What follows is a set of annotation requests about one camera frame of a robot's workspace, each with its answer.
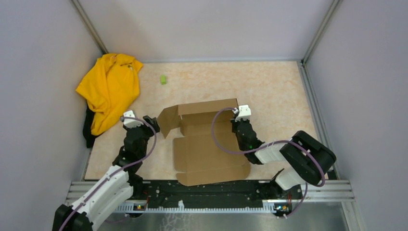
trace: black cloth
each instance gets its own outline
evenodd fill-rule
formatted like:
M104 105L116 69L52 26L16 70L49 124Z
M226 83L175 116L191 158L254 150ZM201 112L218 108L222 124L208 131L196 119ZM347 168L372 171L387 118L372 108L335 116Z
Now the black cloth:
M84 128L82 129L82 135L84 135L84 138L87 142L87 148L93 147L93 144L95 143L95 139L98 137L98 136L92 135L90 132L90 127L92 126L92 121L93 121L94 116L95 116L95 113L90 110L87 104Z

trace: cardboard box lid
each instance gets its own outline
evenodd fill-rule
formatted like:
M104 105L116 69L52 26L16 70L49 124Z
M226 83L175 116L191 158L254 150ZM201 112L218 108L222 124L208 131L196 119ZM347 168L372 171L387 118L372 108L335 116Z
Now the cardboard box lid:
M244 155L220 150L211 136L211 122L225 107L238 107L236 99L180 104L165 108L157 121L166 137L171 129L180 127L182 138L173 141L176 177L183 185L192 186L245 179L251 166ZM226 149L239 151L231 132L232 111L221 113L215 123L217 141Z

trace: green block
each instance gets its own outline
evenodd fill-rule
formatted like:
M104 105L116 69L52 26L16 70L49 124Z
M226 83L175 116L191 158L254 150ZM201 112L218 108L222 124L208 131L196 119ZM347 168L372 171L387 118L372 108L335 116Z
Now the green block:
M165 85L167 82L166 82L166 76L165 75L161 75L160 76L160 82L162 83L162 85Z

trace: beige table surface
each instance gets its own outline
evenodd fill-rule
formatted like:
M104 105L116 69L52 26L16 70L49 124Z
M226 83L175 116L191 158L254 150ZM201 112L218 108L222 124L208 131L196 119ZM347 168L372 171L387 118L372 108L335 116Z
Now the beige table surface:
M160 76L167 84L161 85ZM316 137L296 62L221 62L145 64L139 72L140 96L130 106L138 117L157 117L163 108L181 103L237 98L248 104L251 124L262 141L288 139L298 130ZM100 179L123 145L126 131L118 122L95 141L85 179ZM146 180L175 180L172 141L158 134L152 155L138 171ZM150 139L148 150L152 145ZM285 162L252 165L247 179L271 179Z

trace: yellow hoodie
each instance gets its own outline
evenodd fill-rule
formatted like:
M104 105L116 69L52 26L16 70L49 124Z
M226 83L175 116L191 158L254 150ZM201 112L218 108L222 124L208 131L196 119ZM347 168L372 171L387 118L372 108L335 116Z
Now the yellow hoodie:
M105 54L82 79L76 90L95 112L92 135L112 127L139 96L138 72L142 66L129 55Z

